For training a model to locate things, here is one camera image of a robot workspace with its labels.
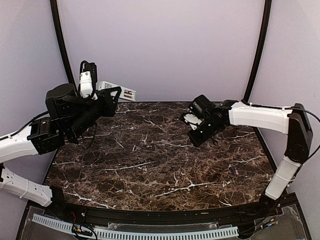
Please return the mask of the white remote control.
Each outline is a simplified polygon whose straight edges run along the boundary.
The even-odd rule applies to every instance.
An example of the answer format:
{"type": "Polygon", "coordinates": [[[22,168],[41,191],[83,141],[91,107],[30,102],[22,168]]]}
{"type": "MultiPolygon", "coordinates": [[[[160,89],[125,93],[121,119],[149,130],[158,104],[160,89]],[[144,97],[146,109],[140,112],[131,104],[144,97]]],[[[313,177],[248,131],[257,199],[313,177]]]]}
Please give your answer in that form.
{"type": "Polygon", "coordinates": [[[119,94],[119,98],[121,100],[125,100],[125,101],[130,101],[130,102],[135,102],[136,101],[136,95],[137,92],[133,89],[124,87],[124,86],[120,86],[108,81],[99,81],[98,82],[98,90],[105,90],[105,89],[111,89],[110,94],[115,97],[117,95],[117,93],[119,92],[119,88],[121,88],[120,94],[119,94]]]}

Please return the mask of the blue battery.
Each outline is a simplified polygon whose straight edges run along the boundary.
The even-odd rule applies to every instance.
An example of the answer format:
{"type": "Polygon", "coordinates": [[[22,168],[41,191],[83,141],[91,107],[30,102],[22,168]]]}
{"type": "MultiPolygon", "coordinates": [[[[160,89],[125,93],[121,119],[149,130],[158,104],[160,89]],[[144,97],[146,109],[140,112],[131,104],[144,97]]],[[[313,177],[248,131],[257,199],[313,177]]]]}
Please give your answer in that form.
{"type": "Polygon", "coordinates": [[[232,174],[233,174],[233,175],[236,175],[236,174],[235,174],[235,169],[234,169],[234,168],[230,167],[229,169],[230,169],[230,171],[232,172],[232,174]]]}

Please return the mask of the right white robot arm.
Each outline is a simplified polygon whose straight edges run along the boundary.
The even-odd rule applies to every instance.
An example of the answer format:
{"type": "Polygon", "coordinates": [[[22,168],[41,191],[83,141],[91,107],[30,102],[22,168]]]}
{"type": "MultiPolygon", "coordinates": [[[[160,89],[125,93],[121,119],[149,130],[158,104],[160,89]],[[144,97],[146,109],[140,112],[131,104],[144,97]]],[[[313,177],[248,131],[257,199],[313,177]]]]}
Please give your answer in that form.
{"type": "Polygon", "coordinates": [[[287,136],[282,161],[264,191],[266,198],[255,205],[255,213],[266,217],[274,210],[274,201],[280,198],[311,157],[313,131],[304,106],[299,103],[294,106],[266,106],[245,100],[225,100],[214,104],[202,94],[188,105],[188,109],[189,112],[182,115],[182,121],[190,125],[188,136],[195,147],[222,132],[226,126],[262,128],[287,136]]]}

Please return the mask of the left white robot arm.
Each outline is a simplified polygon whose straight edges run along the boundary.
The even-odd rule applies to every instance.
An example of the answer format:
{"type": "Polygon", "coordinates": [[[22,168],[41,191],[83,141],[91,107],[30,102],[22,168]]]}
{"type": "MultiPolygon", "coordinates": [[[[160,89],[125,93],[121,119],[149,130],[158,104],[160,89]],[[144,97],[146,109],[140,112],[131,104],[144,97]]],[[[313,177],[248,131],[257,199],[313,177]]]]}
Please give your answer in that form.
{"type": "MultiPolygon", "coordinates": [[[[80,98],[71,83],[48,91],[46,112],[16,132],[1,137],[1,164],[19,157],[53,152],[66,141],[78,144],[78,139],[88,128],[96,125],[100,117],[115,115],[121,92],[121,87],[116,86],[98,91],[95,99],[80,98]]],[[[60,218],[67,218],[71,213],[61,189],[32,182],[4,165],[0,166],[0,188],[43,207],[50,206],[60,218]]]]}

